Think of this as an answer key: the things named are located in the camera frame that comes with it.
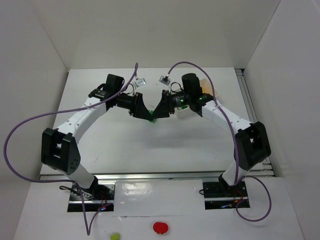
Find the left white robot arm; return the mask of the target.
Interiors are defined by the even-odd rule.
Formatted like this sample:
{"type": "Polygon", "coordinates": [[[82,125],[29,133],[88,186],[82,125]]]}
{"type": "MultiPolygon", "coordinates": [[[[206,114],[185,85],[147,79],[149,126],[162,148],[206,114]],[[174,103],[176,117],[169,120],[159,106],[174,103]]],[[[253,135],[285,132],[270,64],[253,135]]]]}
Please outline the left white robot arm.
{"type": "Polygon", "coordinates": [[[99,184],[98,178],[81,165],[78,143],[84,133],[114,106],[127,109],[134,118],[148,121],[153,119],[144,105],[142,94],[128,95],[120,92],[124,83],[123,77],[108,74],[106,82],[88,95],[82,110],[57,128],[47,128],[42,133],[41,162],[64,174],[85,193],[97,199],[108,195],[110,190],[99,184]]]}

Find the dark green lego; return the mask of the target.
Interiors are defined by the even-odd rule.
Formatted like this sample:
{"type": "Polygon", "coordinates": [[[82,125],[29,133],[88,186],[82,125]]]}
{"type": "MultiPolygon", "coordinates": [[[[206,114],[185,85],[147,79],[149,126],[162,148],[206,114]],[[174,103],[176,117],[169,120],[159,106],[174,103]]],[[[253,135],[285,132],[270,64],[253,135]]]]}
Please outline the dark green lego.
{"type": "MultiPolygon", "coordinates": [[[[154,111],[153,110],[149,110],[149,113],[150,113],[151,116],[153,116],[154,111]]],[[[154,117],[151,120],[149,120],[150,123],[155,123],[156,121],[157,121],[157,119],[154,118],[154,117]]]]}

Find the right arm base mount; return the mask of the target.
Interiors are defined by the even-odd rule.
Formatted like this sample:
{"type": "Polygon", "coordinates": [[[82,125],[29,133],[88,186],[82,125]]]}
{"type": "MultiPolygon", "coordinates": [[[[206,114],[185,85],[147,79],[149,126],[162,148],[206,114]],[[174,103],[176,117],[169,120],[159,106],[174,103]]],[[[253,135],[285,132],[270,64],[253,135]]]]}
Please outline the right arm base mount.
{"type": "Polygon", "coordinates": [[[223,192],[218,182],[203,182],[199,194],[204,197],[206,210],[222,210],[239,208],[250,208],[248,192],[244,181],[235,188],[223,192]]]}

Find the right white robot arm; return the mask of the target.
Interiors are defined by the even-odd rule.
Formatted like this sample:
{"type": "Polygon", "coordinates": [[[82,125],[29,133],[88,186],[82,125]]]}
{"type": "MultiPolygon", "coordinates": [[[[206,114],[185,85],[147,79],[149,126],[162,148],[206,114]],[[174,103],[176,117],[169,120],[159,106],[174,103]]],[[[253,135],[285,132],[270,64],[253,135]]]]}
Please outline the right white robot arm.
{"type": "Polygon", "coordinates": [[[251,122],[224,107],[214,94],[203,92],[200,80],[194,73],[182,76],[182,89],[177,92],[163,90],[153,112],[155,119],[168,118],[175,109],[188,106],[200,117],[212,121],[230,131],[234,145],[234,162],[219,176],[221,191],[229,192],[257,164],[271,155],[271,147],[265,125],[251,122]]]}

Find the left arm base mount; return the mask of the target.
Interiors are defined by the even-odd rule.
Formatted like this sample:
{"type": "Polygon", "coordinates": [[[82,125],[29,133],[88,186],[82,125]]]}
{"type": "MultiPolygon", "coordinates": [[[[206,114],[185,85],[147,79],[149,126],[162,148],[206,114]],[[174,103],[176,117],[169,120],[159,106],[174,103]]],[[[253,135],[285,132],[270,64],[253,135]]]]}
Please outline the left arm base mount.
{"type": "MultiPolygon", "coordinates": [[[[98,209],[102,208],[102,212],[113,212],[114,211],[114,199],[115,199],[115,182],[104,182],[102,183],[107,187],[107,193],[99,193],[98,197],[94,197],[83,191],[84,206],[86,212],[96,212],[98,209]]],[[[61,185],[60,190],[69,193],[67,212],[68,213],[79,213],[83,211],[82,199],[79,190],[73,184],[71,187],[61,185]]]]}

